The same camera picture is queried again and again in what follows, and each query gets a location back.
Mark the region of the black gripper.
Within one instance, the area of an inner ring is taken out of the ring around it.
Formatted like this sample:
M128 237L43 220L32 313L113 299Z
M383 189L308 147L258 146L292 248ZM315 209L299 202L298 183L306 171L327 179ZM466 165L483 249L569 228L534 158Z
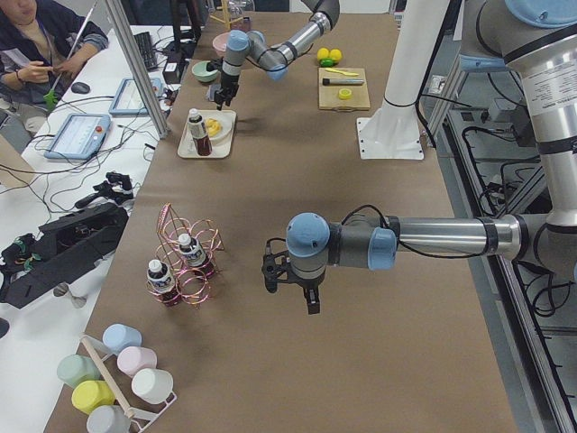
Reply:
M325 268L321 267L320 271L311 272L298 270L293 266L288 250L279 253L272 251L271 243L273 241L284 242L285 239L270 238L266 241L261 272L267 292L276 293L280 283L297 284L303 289L303 296L307 303L307 314L319 314L321 310L319 285L325 278Z
M231 105L239 88L239 76L231 75L222 70L220 85L221 88L215 94L215 103L218 111L222 111L223 106Z

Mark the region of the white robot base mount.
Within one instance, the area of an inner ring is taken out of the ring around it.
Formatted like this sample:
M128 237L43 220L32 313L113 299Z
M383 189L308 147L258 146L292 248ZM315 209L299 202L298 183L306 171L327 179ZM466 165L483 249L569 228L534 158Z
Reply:
M357 119L364 160L422 160L417 107L449 0L408 1L381 107Z

